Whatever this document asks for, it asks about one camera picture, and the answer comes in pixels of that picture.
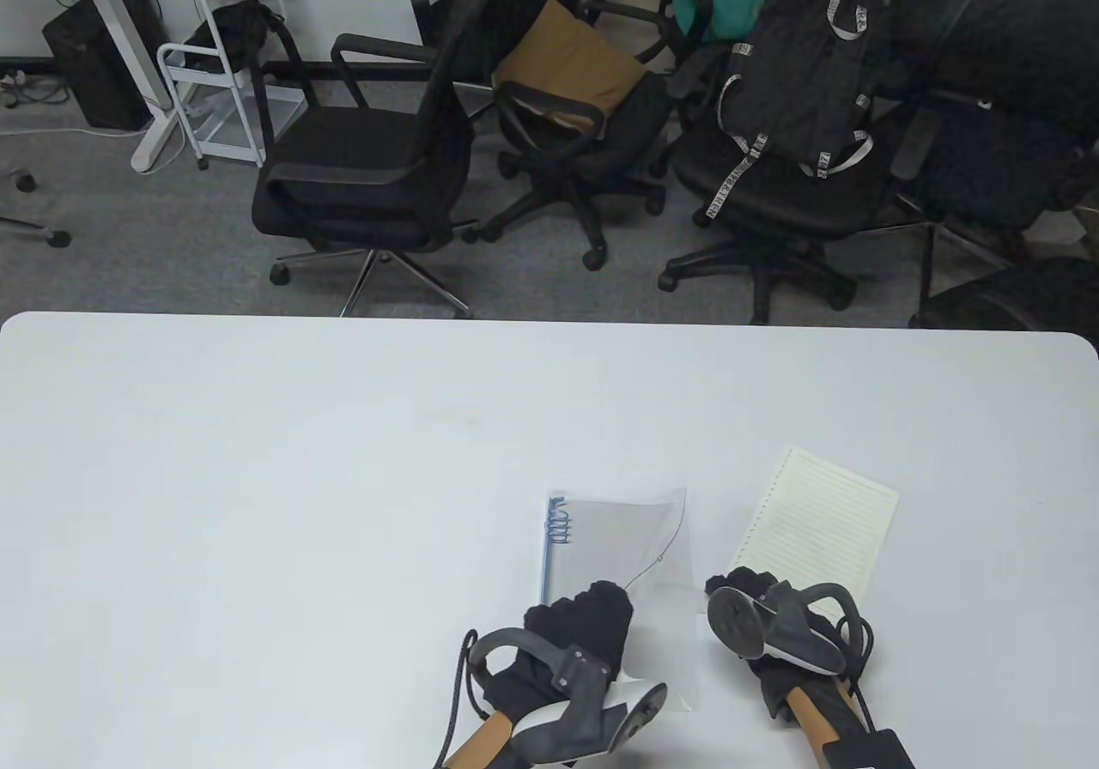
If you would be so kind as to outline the person's left hand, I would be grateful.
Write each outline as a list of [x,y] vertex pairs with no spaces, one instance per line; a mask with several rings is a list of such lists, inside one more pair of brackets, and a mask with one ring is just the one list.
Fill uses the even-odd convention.
[[[634,611],[624,589],[598,581],[573,599],[529,608],[522,627],[556,648],[578,646],[606,664],[608,680],[617,681]],[[522,649],[507,669],[490,676],[482,696],[514,724],[531,711],[566,699],[553,682],[553,669]]]

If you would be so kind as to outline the person's right hand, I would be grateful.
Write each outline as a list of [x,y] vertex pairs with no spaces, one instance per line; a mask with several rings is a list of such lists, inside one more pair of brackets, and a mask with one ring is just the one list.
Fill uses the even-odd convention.
[[798,590],[739,566],[710,577],[704,593],[711,631],[759,680],[771,718],[824,742],[872,729],[857,681],[874,636],[847,589]]

